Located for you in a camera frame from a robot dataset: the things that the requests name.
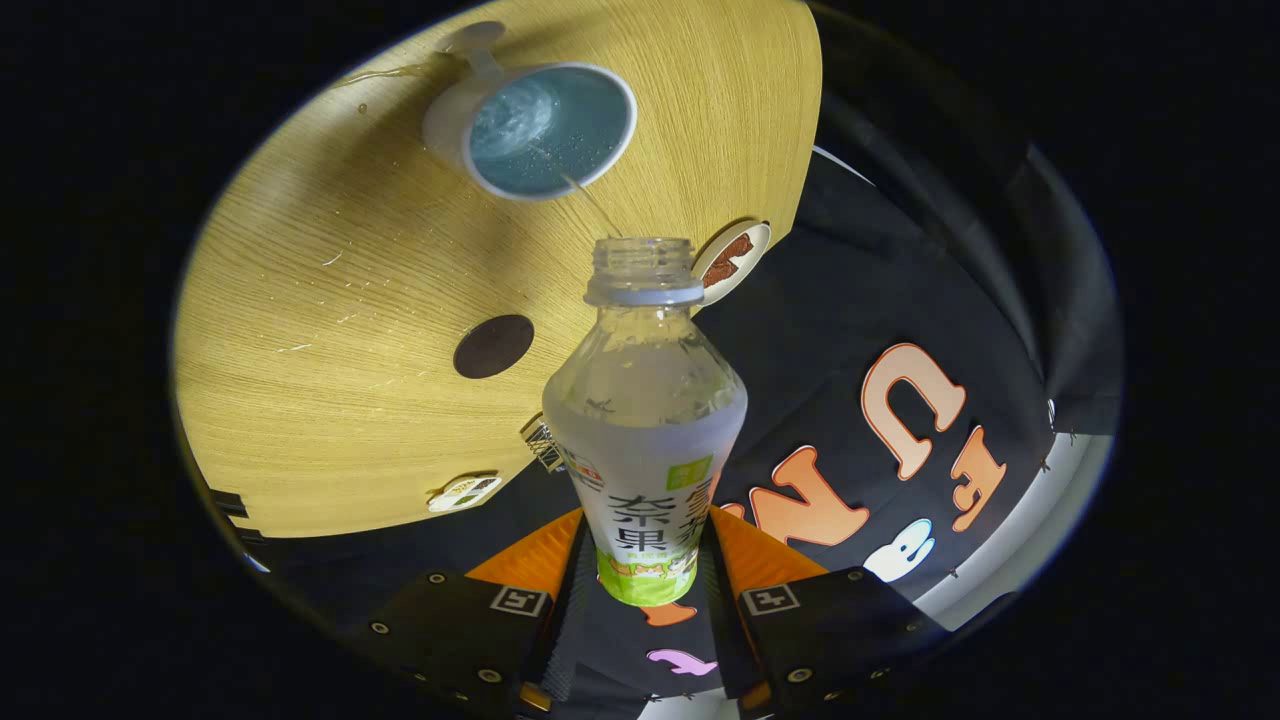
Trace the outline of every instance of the orange letter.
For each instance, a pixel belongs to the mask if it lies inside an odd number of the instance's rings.
[[[657,607],[641,607],[640,610],[644,610],[645,621],[657,628],[684,623],[698,615],[696,607],[685,607],[678,602],[668,602]]]
[[[897,380],[911,383],[915,392],[933,409],[938,432],[951,427],[964,407],[964,388],[952,384],[929,354],[911,343],[899,343],[884,351],[863,380],[863,416],[897,457],[897,477],[911,479],[924,466],[933,442],[915,439],[888,406],[888,391]]]
[[[1000,480],[1005,478],[1007,466],[996,465],[996,459],[991,456],[991,451],[983,443],[986,434],[982,425],[974,428],[969,439],[965,441],[960,456],[956,457],[956,464],[951,466],[952,480],[959,480],[960,475],[969,478],[966,484],[956,486],[955,492],[951,493],[956,507],[965,511],[951,524],[951,529],[957,533],[969,529],[973,519],[987,506],[991,493],[996,492]]]
[[[796,538],[818,544],[838,544],[856,533],[872,511],[865,507],[851,510],[827,480],[818,473],[814,462],[818,451],[804,446],[792,452],[773,469],[773,484],[796,488],[805,502],[796,502],[764,488],[751,488],[751,514],[755,527],[786,543]]]

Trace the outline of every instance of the black background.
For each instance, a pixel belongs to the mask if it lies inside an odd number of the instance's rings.
[[[164,384],[174,284],[223,182],[312,92],[447,12],[378,5],[46,4],[6,18],[3,182],[14,222],[36,220],[6,255],[47,254],[35,274],[6,263],[33,281],[15,310],[47,301],[41,340],[12,341],[6,360],[44,351],[12,384],[52,407],[23,423],[35,464],[10,479],[23,715],[442,716],[219,544]],[[1129,397],[1075,539],[877,715],[1261,708],[1276,623],[1252,605],[1274,560],[1248,530],[1275,495],[1275,18],[1261,1],[977,5],[854,10],[1030,128],[1076,191],[1120,282]],[[84,466],[63,474],[68,459]]]

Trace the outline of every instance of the small sticker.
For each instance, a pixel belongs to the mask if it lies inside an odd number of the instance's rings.
[[[443,491],[436,493],[426,507],[431,512],[454,510],[474,503],[481,497],[498,489],[502,478],[497,475],[472,475],[452,480]]]
[[[796,600],[786,583],[744,591],[742,597],[746,598],[746,609],[751,615],[768,615],[800,607],[800,601]]]
[[[710,455],[685,465],[675,465],[667,470],[667,489],[687,488],[691,484],[700,483],[707,478],[707,473],[710,471]]]
[[[511,585],[502,585],[502,589],[498,591],[498,596],[493,598],[489,607],[499,612],[538,618],[538,614],[543,610],[543,603],[545,601],[547,593],[544,592],[525,591]]]

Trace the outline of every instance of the round hole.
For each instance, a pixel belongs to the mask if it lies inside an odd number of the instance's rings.
[[[490,318],[467,333],[453,352],[453,368],[463,378],[480,379],[511,368],[534,343],[534,323],[524,315]]]

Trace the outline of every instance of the bottle label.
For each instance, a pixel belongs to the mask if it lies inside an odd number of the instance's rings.
[[[563,407],[544,418],[596,546],[600,584],[653,607],[692,585],[710,489],[746,415],[746,396],[681,425],[611,425]]]

